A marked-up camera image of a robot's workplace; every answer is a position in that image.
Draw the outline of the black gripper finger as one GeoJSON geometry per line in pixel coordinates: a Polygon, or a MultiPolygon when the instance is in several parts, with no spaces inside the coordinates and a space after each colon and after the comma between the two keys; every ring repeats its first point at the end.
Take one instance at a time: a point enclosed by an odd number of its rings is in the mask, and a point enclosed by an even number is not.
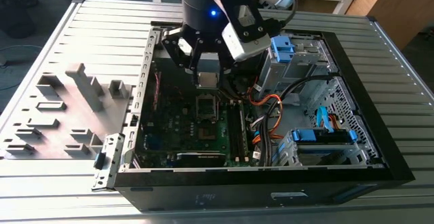
{"type": "Polygon", "coordinates": [[[215,50],[219,57],[219,87],[223,87],[224,74],[231,72],[236,62],[230,54],[228,47],[222,39],[215,39],[215,50]]]}
{"type": "Polygon", "coordinates": [[[199,85],[198,64],[202,55],[203,39],[200,38],[200,31],[194,28],[175,28],[163,30],[162,44],[166,51],[176,64],[192,72],[192,83],[199,85]],[[179,47],[179,40],[184,39],[191,45],[190,55],[179,47]]]}

